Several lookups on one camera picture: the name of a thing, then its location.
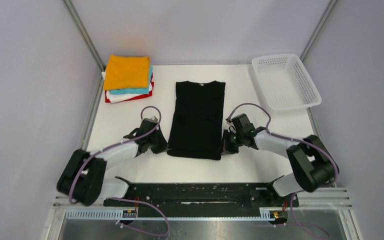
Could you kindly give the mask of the black t-shirt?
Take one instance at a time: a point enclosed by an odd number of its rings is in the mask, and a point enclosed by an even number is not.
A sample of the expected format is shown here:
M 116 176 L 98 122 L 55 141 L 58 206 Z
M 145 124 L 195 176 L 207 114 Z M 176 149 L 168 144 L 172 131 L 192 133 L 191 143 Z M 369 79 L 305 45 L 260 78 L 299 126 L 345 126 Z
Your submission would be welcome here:
M 175 83 L 175 108 L 167 154 L 172 157 L 219 161 L 225 82 Z

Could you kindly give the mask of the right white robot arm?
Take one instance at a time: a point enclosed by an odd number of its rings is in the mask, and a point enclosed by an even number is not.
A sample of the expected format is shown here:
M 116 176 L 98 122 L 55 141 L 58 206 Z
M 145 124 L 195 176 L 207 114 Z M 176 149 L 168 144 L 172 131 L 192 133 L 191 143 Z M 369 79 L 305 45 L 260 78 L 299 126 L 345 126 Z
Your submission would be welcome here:
M 295 139 L 272 133 L 266 127 L 255 127 L 244 113 L 226 121 L 231 129 L 223 131 L 223 154 L 237 154 L 239 148 L 245 146 L 288 159 L 292 172 L 268 185 L 267 189 L 274 197 L 302 191 L 311 193 L 338 176 L 338 166 L 316 135 Z

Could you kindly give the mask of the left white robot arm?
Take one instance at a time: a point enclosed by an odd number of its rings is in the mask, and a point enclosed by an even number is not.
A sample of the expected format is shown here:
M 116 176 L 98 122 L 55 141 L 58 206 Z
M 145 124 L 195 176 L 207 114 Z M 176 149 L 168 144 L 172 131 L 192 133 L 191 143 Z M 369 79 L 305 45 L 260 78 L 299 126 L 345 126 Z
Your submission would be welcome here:
M 153 154 L 165 152 L 168 144 L 158 123 L 156 117 L 144 118 L 138 128 L 118 143 L 95 152 L 75 150 L 58 179 L 57 191 L 84 206 L 90 206 L 98 199 L 124 197 L 129 183 L 105 178 L 105 173 L 148 150 Z

